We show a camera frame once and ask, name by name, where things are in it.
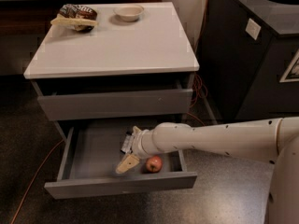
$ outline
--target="drawer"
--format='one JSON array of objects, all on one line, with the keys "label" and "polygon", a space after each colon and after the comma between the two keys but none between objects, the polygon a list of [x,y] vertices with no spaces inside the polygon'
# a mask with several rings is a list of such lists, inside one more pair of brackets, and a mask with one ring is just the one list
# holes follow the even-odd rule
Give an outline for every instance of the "drawer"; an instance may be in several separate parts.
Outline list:
[{"label": "drawer", "polygon": [[38,102],[49,120],[181,114],[188,112],[192,99],[192,89],[184,89],[175,77],[67,79],[59,80],[61,85],[56,80],[52,85],[51,80],[47,82]]},{"label": "drawer", "polygon": [[71,128],[57,181],[46,183],[45,189],[55,199],[66,199],[192,188],[197,173],[187,172],[181,151],[161,155],[164,165],[157,174],[147,173],[145,160],[125,174],[116,174],[122,142],[134,125],[146,129],[157,122],[94,119]]}]

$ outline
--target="dark floor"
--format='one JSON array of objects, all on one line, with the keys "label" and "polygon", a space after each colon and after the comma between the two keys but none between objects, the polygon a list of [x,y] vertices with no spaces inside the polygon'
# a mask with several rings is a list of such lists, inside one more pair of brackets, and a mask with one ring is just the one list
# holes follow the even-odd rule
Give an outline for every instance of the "dark floor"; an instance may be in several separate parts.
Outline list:
[{"label": "dark floor", "polygon": [[[37,167],[62,138],[29,82],[0,78],[0,92],[0,223],[6,224]],[[207,125],[215,123],[204,100],[192,112]],[[201,126],[193,119],[189,123]],[[55,150],[42,168],[15,223],[263,224],[270,164],[185,150],[188,170],[198,174],[192,189],[57,201],[43,187],[56,178],[63,149]]]}]

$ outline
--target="brown wooden shelf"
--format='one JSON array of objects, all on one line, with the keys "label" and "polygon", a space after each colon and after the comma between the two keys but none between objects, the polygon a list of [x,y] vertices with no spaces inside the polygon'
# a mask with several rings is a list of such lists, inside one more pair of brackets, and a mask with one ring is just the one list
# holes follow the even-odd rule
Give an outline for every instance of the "brown wooden shelf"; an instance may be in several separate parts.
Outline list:
[{"label": "brown wooden shelf", "polygon": [[162,0],[35,0],[0,2],[0,35],[46,34],[64,4],[150,3]]}]

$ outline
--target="bowl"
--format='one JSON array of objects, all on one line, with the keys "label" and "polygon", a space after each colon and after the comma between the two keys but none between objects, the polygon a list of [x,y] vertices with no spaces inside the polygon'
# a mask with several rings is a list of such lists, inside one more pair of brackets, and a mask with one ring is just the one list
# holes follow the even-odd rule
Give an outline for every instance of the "bowl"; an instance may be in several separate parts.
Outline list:
[{"label": "bowl", "polygon": [[114,9],[114,13],[123,21],[137,21],[143,13],[144,8],[140,5],[125,5]]}]

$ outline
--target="power outlet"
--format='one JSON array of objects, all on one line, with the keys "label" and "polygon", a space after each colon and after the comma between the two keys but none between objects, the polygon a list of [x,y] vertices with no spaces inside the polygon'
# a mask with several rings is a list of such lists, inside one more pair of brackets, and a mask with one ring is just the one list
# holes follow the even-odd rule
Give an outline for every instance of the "power outlet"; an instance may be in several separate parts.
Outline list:
[{"label": "power outlet", "polygon": [[253,19],[249,19],[247,23],[245,31],[254,39],[256,40],[259,36],[261,31],[261,26],[256,23]]}]

